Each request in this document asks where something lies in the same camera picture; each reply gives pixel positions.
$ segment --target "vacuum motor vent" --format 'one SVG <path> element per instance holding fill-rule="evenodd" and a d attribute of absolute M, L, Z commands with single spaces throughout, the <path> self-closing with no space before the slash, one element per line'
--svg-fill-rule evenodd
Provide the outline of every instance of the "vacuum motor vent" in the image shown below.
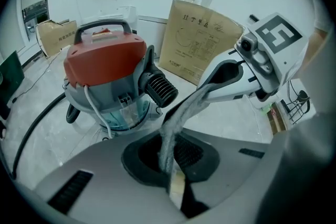
<path fill-rule="evenodd" d="M 165 108 L 171 104 L 178 95 L 178 90 L 165 78 L 159 74 L 153 76 L 145 86 L 147 93 L 159 108 Z"/>

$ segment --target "vent slot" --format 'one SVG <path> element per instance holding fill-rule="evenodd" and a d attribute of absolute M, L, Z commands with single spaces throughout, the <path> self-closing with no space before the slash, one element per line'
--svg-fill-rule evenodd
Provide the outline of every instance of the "vent slot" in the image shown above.
<path fill-rule="evenodd" d="M 238 152 L 243 153 L 245 155 L 252 156 L 252 157 L 256 157 L 259 159 L 261 159 L 265 154 L 265 152 L 250 150 L 248 148 L 241 148 Z"/>
<path fill-rule="evenodd" d="M 88 182 L 91 180 L 92 176 L 93 174 L 91 173 L 78 171 L 62 187 L 62 189 L 53 196 L 48 204 L 57 211 L 66 215 Z"/>

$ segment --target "vacuum caster wheel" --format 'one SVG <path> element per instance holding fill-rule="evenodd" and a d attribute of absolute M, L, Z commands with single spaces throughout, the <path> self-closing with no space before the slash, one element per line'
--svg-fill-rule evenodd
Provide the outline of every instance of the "vacuum caster wheel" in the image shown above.
<path fill-rule="evenodd" d="M 77 119 L 80 110 L 76 109 L 72 104 L 69 104 L 68 111 L 67 111 L 67 123 L 74 123 Z"/>

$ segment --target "rag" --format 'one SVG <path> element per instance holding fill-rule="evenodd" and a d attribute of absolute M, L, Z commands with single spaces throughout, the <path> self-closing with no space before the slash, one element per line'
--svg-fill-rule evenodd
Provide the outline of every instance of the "rag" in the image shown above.
<path fill-rule="evenodd" d="M 159 154 L 159 168 L 162 172 L 170 175 L 174 162 L 175 136 L 182 131 L 185 122 L 205 109 L 209 103 L 205 102 L 206 94 L 213 84 L 207 84 L 191 94 L 179 106 L 175 113 L 160 128 L 162 146 Z"/>

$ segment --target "black vacuum hose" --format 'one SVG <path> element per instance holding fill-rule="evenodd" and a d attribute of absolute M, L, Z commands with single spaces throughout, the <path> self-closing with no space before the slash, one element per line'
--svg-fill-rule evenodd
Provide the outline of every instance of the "black vacuum hose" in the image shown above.
<path fill-rule="evenodd" d="M 19 163 L 20 157 L 22 155 L 22 151 L 30 137 L 30 135 L 32 134 L 33 130 L 35 129 L 35 127 L 38 125 L 38 123 L 45 117 L 45 115 L 48 114 L 48 112 L 50 110 L 53 109 L 53 107 L 59 103 L 62 99 L 65 98 L 65 93 L 62 93 L 60 96 L 56 97 L 53 102 L 51 102 L 42 112 L 41 114 L 34 120 L 34 122 L 31 124 L 31 126 L 29 127 L 28 131 L 26 132 L 25 136 L 23 137 L 19 149 L 17 150 L 15 159 L 14 159 L 14 164 L 13 164 L 13 171 L 12 171 L 12 179 L 16 179 L 16 168 L 17 165 Z"/>

